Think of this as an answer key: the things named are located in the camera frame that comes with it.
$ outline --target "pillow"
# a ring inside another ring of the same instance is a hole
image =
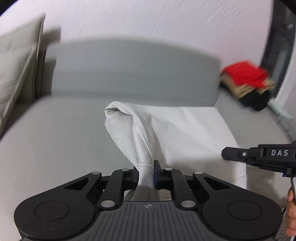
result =
[[[35,60],[37,44],[0,53],[0,134]]]
[[[32,46],[34,44],[37,45],[35,53],[33,53],[33,60],[28,66],[27,76],[19,96],[19,99],[22,101],[33,102],[35,100],[34,79],[44,19],[45,15],[42,15],[30,23],[17,28],[13,32],[0,37],[0,53],[25,46]]]

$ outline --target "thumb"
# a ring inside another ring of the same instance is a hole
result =
[[[291,202],[292,200],[293,200],[293,191],[292,189],[290,189],[288,192],[288,202]]]

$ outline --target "silver screw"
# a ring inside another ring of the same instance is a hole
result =
[[[185,200],[185,201],[181,202],[181,205],[183,207],[194,207],[195,204],[196,203],[194,201],[191,201],[191,200]]]
[[[115,205],[115,202],[112,200],[105,200],[101,202],[102,207],[113,207]]]

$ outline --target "gray sofa backrest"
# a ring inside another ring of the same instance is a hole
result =
[[[47,48],[42,95],[99,98],[175,106],[212,106],[219,61],[158,42],[97,39]]]

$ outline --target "red folded garment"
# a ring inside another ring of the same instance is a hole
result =
[[[255,88],[264,88],[263,81],[269,76],[263,68],[249,61],[237,62],[225,67],[222,71],[230,75],[237,85],[248,84]]]

